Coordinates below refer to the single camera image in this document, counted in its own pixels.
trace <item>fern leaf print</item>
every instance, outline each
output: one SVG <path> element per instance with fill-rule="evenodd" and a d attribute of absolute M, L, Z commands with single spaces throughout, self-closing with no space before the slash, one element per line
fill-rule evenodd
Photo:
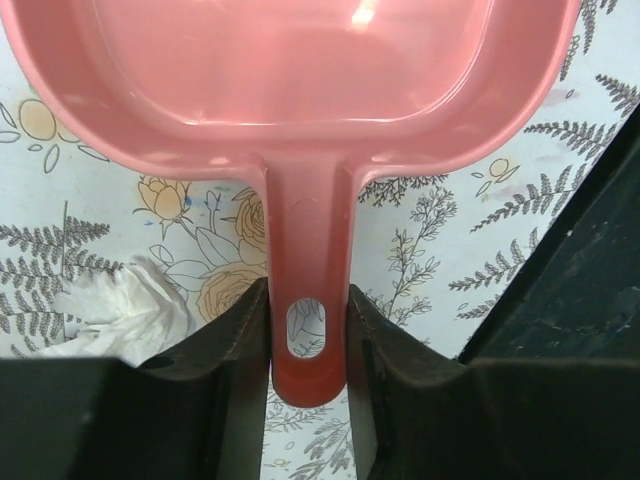
<path fill-rule="evenodd" d="M 620 111 L 620 117 L 631 115 L 640 103 L 640 92 L 637 86 L 631 86 L 607 75 L 596 75 L 596 81 L 609 92 L 611 103 L 615 104 L 615 111 Z"/>
<path fill-rule="evenodd" d="M 555 217 L 562 207 L 564 207 L 571 195 L 578 189 L 586 173 L 586 164 L 582 164 L 573 176 L 570 186 L 567 182 L 571 175 L 572 166 L 566 167 L 551 185 L 547 174 L 540 174 L 540 184 L 538 186 L 530 183 L 527 185 L 527 194 L 516 193 L 513 201 L 505 204 L 495 212 L 489 214 L 484 220 L 471 229 L 470 233 L 477 232 L 485 226 L 496 223 L 500 220 L 512 217 L 516 214 L 527 215 L 528 213 L 544 215 L 553 205 L 551 216 Z"/>
<path fill-rule="evenodd" d="M 412 317 L 431 311 L 431 302 L 426 296 L 413 294 L 414 290 L 433 279 L 440 266 L 434 256 L 426 255 L 424 244 L 435 240 L 440 228 L 457 211 L 453 193 L 436 186 L 421 195 L 411 211 L 411 220 L 419 228 L 417 234 L 409 235 L 406 229 L 396 230 L 391 240 L 391 255 L 387 258 L 390 262 L 389 272 L 393 275 L 392 293 L 386 298 L 367 292 L 369 299 L 396 325 L 406 326 Z"/>
<path fill-rule="evenodd" d="M 538 246 L 537 228 L 534 229 L 529 236 L 529 247 L 534 250 Z M 478 289 L 480 287 L 488 287 L 489 285 L 499 284 L 503 279 L 510 281 L 524 262 L 526 257 L 522 253 L 522 249 L 516 239 L 511 242 L 509 247 L 511 260 L 507 260 L 502 251 L 498 251 L 493 262 L 485 262 L 484 272 L 476 270 L 473 276 L 465 277 L 462 280 L 456 280 L 449 283 L 449 290 L 457 292 L 466 292 L 470 289 Z"/>
<path fill-rule="evenodd" d="M 562 82 L 569 75 L 569 69 L 571 68 L 571 64 L 573 63 L 573 59 L 576 56 L 576 53 L 580 49 L 580 35 L 574 35 L 571 38 L 571 43 L 569 44 L 569 50 L 567 51 L 567 55 L 564 57 L 564 62 L 562 62 L 562 67 L 560 67 L 560 81 Z"/>
<path fill-rule="evenodd" d="M 600 0 L 600 8 L 607 9 L 607 15 L 613 12 L 613 9 L 616 8 L 618 4 L 618 0 Z"/>
<path fill-rule="evenodd" d="M 433 177 L 393 177 L 374 180 L 364 187 L 358 196 L 358 202 L 371 201 L 374 207 L 382 207 L 385 204 L 400 206 L 400 201 L 408 190 L 420 190 L 425 187 L 440 185 L 448 175 L 435 175 Z"/>
<path fill-rule="evenodd" d="M 0 330 L 21 335 L 29 352 L 38 349 L 37 342 L 45 345 L 56 342 L 60 334 L 68 339 L 65 325 L 81 321 L 53 309 L 62 279 L 73 280 L 84 272 L 113 273 L 121 266 L 119 262 L 81 249 L 107 235 L 109 225 L 69 216 L 67 207 L 65 202 L 62 228 L 0 225 L 0 241 L 21 253 L 18 257 L 0 260 L 0 284 L 13 289 L 0 293 Z M 24 355 L 16 345 L 11 351 L 15 356 Z"/>
<path fill-rule="evenodd" d="M 589 124 L 588 122 L 546 122 L 529 125 L 524 129 L 525 133 L 541 133 L 551 135 L 551 138 L 559 137 L 566 143 L 572 152 L 578 156 L 585 155 L 585 160 L 597 158 L 609 142 L 613 140 L 618 129 L 618 124 L 607 127 L 606 125 Z"/>
<path fill-rule="evenodd" d="M 322 420 L 332 409 L 325 405 L 316 408 L 295 408 L 285 404 L 276 393 L 271 390 L 267 398 L 267 412 L 265 416 L 265 432 L 285 433 L 302 430 L 306 425 Z"/>
<path fill-rule="evenodd" d="M 311 462 L 300 465 L 293 480 L 316 480 L 322 473 L 336 475 L 349 468 L 353 462 L 353 445 L 349 420 L 334 418 L 319 427 L 315 437 L 304 449 Z"/>
<path fill-rule="evenodd" d="M 587 53 L 591 49 L 593 36 L 596 33 L 596 15 L 598 12 L 598 0 L 582 0 L 580 18 L 584 24 L 584 44 L 582 53 Z"/>
<path fill-rule="evenodd" d="M 489 314 L 491 309 L 496 306 L 499 298 L 500 295 L 495 295 L 491 300 L 486 300 L 485 302 L 467 310 L 466 312 L 458 313 L 458 315 L 456 315 L 456 318 L 461 320 L 484 319 Z"/>
<path fill-rule="evenodd" d="M 596 23 L 598 9 L 604 11 L 607 15 L 613 13 L 618 0 L 582 0 L 582 8 L 580 9 L 580 18 L 584 25 L 584 44 L 582 45 L 582 53 L 587 54 L 591 49 L 593 37 L 596 33 Z"/>

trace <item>hole in handle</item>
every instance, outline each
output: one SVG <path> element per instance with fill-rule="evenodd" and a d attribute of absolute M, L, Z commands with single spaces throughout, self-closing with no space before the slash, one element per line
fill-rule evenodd
<path fill-rule="evenodd" d="M 289 405 L 311 408 L 333 400 L 346 382 L 344 322 L 361 182 L 342 152 L 292 152 L 269 159 L 264 192 L 273 387 Z M 321 314 L 305 315 L 306 306 L 320 312 L 317 300 L 324 329 L 301 343 L 302 328 L 320 326 Z"/>
<path fill-rule="evenodd" d="M 324 349 L 324 305 L 315 298 L 301 298 L 287 310 L 287 346 L 297 358 L 313 358 Z"/>

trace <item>pink plastic bowl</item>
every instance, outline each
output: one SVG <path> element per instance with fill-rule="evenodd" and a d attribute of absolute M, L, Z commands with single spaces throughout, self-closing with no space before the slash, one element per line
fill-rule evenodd
<path fill-rule="evenodd" d="M 345 382 L 355 200 L 381 176 L 450 172 L 533 114 L 580 0 L 0 0 L 27 78 L 84 142 L 129 168 L 233 178 L 267 216 L 273 378 L 296 406 Z M 311 359 L 300 298 L 326 312 Z"/>

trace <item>rose illustration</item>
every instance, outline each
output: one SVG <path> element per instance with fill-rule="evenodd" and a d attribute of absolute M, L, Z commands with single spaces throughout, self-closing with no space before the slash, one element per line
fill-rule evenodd
<path fill-rule="evenodd" d="M 167 227 L 174 222 L 182 222 L 184 214 L 189 210 L 187 199 L 190 186 L 190 183 L 177 180 L 144 176 L 138 183 L 138 191 L 146 208 L 135 211 L 145 210 L 160 217 L 164 238 Z"/>
<path fill-rule="evenodd" d="M 266 277 L 264 268 L 234 262 L 217 267 L 202 285 L 196 301 L 206 322 L 226 312 L 258 278 Z"/>
<path fill-rule="evenodd" d="M 251 188 L 245 188 L 233 200 L 242 202 L 235 220 L 240 258 L 249 265 L 261 265 L 266 261 L 267 241 L 260 197 Z"/>

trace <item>floral wallpaper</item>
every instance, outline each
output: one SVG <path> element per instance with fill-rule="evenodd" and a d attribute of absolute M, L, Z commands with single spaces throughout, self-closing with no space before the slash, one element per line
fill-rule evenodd
<path fill-rule="evenodd" d="M 388 178 L 359 197 L 352 281 L 396 324 L 456 356 L 640 101 L 640 3 L 584 0 L 564 65 L 528 124 L 449 175 Z M 266 275 L 262 205 L 236 182 L 128 171 L 38 99 L 0 35 L 0 354 L 73 338 L 61 280 L 145 254 L 200 325 Z M 289 341 L 322 348 L 322 309 L 290 312 Z M 311 409 L 270 391 L 263 480 L 355 478 L 347 392 Z"/>

